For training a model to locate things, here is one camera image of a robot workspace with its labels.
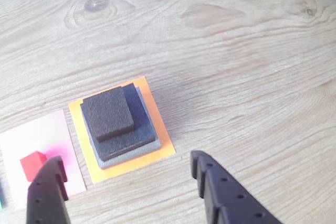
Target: wood grain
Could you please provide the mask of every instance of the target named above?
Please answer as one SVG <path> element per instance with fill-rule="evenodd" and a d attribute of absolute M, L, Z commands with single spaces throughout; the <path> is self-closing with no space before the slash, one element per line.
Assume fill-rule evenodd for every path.
<path fill-rule="evenodd" d="M 286 224 L 336 221 L 336 0 L 0 0 L 0 132 L 64 109 L 71 223 L 205 223 L 189 154 Z M 67 104 L 146 75 L 177 154 L 93 185 Z M 13 209 L 0 156 L 1 223 Z"/>

